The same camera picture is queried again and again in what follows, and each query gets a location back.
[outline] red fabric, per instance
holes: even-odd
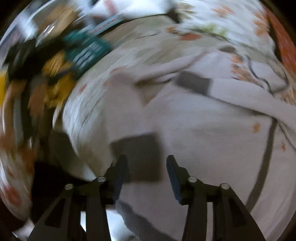
[[[276,18],[276,16],[265,7],[267,16],[270,19],[272,26],[274,27],[276,37],[278,39],[279,50],[281,52],[281,58],[283,65],[292,77],[296,77],[296,48],[286,32],[283,25]]]

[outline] yellow object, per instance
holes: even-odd
[[[46,61],[45,65],[43,66],[42,73],[45,76],[54,77],[61,70],[61,67],[65,63],[65,52],[60,51],[51,59]]]
[[[72,63],[65,61],[65,52],[60,51],[45,63],[42,72],[45,76],[54,77],[59,72],[68,70],[71,66]],[[48,87],[44,100],[47,107],[62,108],[75,84],[76,82],[73,81],[72,74],[70,73],[63,76],[55,86]]]
[[[6,83],[6,71],[0,71],[0,106],[3,106],[5,98],[5,83]]]
[[[74,88],[76,82],[72,78],[72,74],[62,77],[54,87],[48,87],[45,97],[45,104],[48,108],[61,108],[67,100],[69,94]]]

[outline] metal pivot screw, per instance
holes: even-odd
[[[227,183],[222,183],[220,186],[225,190],[229,189],[229,187],[230,187],[229,184],[227,184]]]
[[[103,183],[106,181],[106,178],[104,176],[100,176],[97,178],[97,181],[100,182],[100,183]]]
[[[189,181],[190,183],[196,183],[196,182],[197,182],[197,178],[196,178],[196,177],[189,177],[189,178],[188,178],[188,181]]]
[[[66,190],[71,190],[73,188],[73,184],[69,183],[65,186]]]

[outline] black fabric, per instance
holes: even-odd
[[[176,84],[178,86],[202,95],[208,94],[211,82],[209,78],[202,78],[188,71],[182,71],[176,77]]]
[[[7,54],[5,63],[8,64],[9,81],[27,80],[41,73],[46,61],[56,53],[65,49],[65,43],[61,37],[53,38],[36,46],[36,39],[17,43],[12,46]]]
[[[129,174],[126,181],[157,182],[161,180],[161,150],[157,137],[146,134],[121,139],[111,144],[116,160],[121,154],[128,159]]]

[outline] white cloth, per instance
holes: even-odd
[[[116,48],[80,78],[65,103],[61,118],[58,118],[60,112],[56,110],[54,120],[57,121],[54,121],[54,130],[63,130],[69,136],[77,156],[89,165],[96,176],[103,175],[114,160],[106,140],[104,119],[104,94],[108,88],[107,79],[114,69],[167,63],[209,47],[225,49],[240,55],[247,54],[252,60],[261,63],[272,62],[260,52],[244,46],[234,48],[228,41],[221,41],[204,34],[199,34],[193,41],[182,40],[180,36],[167,31],[167,28],[174,26],[175,24],[172,24],[166,16],[151,16],[130,21],[106,34],[104,39]],[[215,54],[211,55],[211,60],[217,65],[223,65],[221,69],[225,69],[226,74],[217,75],[217,77],[229,77],[229,72],[232,71],[230,60],[225,62],[224,59],[216,58]],[[248,68],[247,62],[245,59],[243,65],[237,64],[239,69]],[[278,73],[281,66],[277,65],[274,69]],[[261,72],[269,73],[270,67],[256,63],[253,70],[260,76]],[[157,81],[164,81],[171,76],[161,76]],[[286,83],[278,78],[270,81],[272,90],[285,85]],[[142,99],[148,102],[160,89],[161,85],[143,88]]]
[[[180,31],[201,30],[274,55],[266,12],[258,0],[178,0],[176,11]]]
[[[187,207],[174,198],[166,157],[173,154],[180,166],[204,183],[229,183],[246,204],[267,149],[271,117],[279,125],[266,181],[251,214],[266,240],[275,241],[296,210],[296,108],[269,94],[268,86],[260,83],[262,79],[249,75],[250,83],[235,80],[230,56],[204,52],[162,65],[120,70],[109,79],[105,100],[109,141],[155,133],[162,149],[161,180],[128,183],[120,199],[176,240],[181,240]],[[211,78],[206,93],[192,93],[169,83],[146,106],[141,104],[134,83],[181,69]],[[261,78],[270,83],[282,81],[270,67],[265,70]]]
[[[172,8],[169,0],[101,0],[90,10],[93,16],[109,18],[121,14],[125,19],[165,14]]]
[[[0,108],[0,133],[3,133],[2,108]],[[21,152],[0,150],[0,198],[8,210],[25,221],[31,212],[31,189],[34,172],[28,172]]]

